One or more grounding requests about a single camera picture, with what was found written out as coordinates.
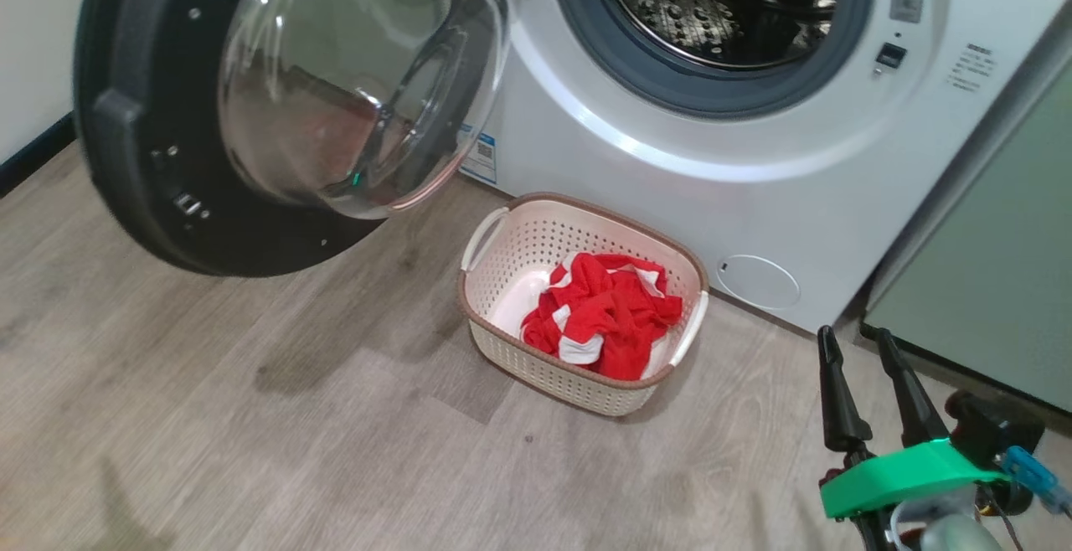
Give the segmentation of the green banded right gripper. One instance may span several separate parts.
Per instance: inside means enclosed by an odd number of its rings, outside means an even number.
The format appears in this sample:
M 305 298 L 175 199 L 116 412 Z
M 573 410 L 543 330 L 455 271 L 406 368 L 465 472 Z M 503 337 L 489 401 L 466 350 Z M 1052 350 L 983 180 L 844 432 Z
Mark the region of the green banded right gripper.
M 982 523 L 1011 522 L 1046 498 L 1046 470 L 1034 458 L 1045 432 L 1026 409 L 958 391 L 946 400 L 955 425 L 946 428 L 915 370 L 888 329 L 876 344 L 900 416 L 900 451 L 877 455 L 873 432 L 858 413 L 843 372 L 832 326 L 817 332 L 823 440 L 843 465 L 819 482 L 828 519 L 850 522 L 866 550 L 996 550 Z

